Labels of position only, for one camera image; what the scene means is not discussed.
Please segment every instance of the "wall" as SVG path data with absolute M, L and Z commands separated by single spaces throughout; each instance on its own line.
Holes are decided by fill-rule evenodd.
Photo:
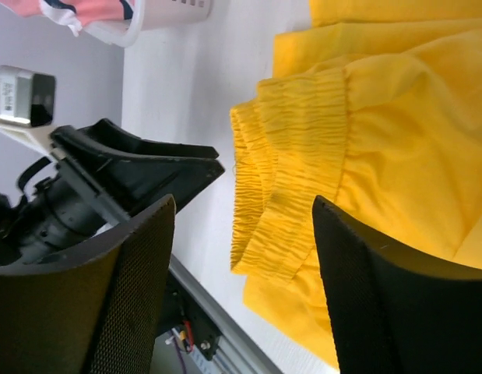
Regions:
M 55 123 L 83 127 L 107 117 L 121 121 L 123 50 L 42 17 L 19 18 L 0 5 L 0 65 L 57 78 Z M 0 134 L 0 192 L 17 201 L 19 174 L 38 154 Z

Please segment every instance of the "white table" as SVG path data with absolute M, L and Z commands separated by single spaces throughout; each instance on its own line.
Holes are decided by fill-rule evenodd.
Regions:
M 174 254 L 288 374 L 333 372 L 242 304 L 229 271 L 234 148 L 229 110 L 271 76 L 273 38 L 310 25 L 308 0 L 215 0 L 204 23 L 142 33 L 125 51 L 123 128 L 137 136 L 214 146 L 225 174 L 178 216 Z

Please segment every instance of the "pink clothing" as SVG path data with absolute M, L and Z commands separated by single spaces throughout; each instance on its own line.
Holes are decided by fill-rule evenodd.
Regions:
M 131 19 L 135 0 L 0 0 L 22 17 L 43 15 L 77 36 L 93 21 Z

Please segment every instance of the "white plastic bin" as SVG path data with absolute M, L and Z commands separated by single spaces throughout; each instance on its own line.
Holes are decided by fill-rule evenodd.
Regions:
M 141 30 L 152 30 L 207 18 L 212 0 L 135 0 L 132 20 L 96 21 L 85 31 L 108 44 L 129 47 Z

